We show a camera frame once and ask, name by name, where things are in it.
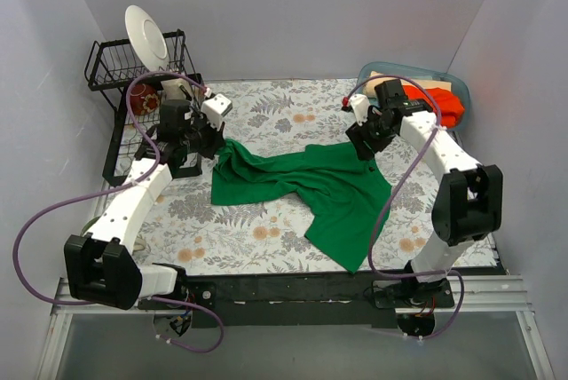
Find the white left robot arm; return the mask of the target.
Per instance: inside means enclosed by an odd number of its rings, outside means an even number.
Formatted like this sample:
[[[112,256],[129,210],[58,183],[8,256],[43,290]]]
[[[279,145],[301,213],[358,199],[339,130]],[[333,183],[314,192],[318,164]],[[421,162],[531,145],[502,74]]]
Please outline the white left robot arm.
[[[122,190],[98,220],[64,246],[71,297],[130,309],[158,296],[171,309],[189,297],[185,270],[175,265],[138,265],[135,241],[146,216],[188,155],[213,158],[224,145],[225,117],[232,102],[218,93],[199,106],[172,99],[160,106],[159,122],[142,135]]]

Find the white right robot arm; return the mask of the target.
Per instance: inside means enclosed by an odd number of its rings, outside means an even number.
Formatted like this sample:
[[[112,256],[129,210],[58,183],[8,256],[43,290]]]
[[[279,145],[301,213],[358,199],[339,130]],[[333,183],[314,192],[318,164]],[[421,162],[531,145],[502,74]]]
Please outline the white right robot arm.
[[[434,295],[432,284],[450,273],[455,261],[474,242],[501,227],[503,174],[496,165],[484,165],[452,138],[442,125],[442,110],[420,84],[419,99],[409,99],[399,75],[377,76],[378,103],[354,88],[343,108],[354,113],[346,134],[360,160],[369,161],[394,138],[401,138],[418,154],[409,171],[425,162],[438,182],[432,211],[433,233],[404,273],[401,294],[411,306],[422,306]]]

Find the green t shirt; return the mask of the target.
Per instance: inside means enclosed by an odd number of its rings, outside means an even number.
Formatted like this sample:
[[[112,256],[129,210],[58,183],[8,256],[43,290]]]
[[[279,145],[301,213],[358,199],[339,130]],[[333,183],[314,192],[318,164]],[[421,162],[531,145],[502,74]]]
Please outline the green t shirt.
[[[306,238],[350,273],[383,228],[377,217],[391,185],[375,161],[361,161],[350,143],[310,144],[301,152],[262,157],[229,139],[212,171],[217,206],[270,202],[296,194],[314,219]]]

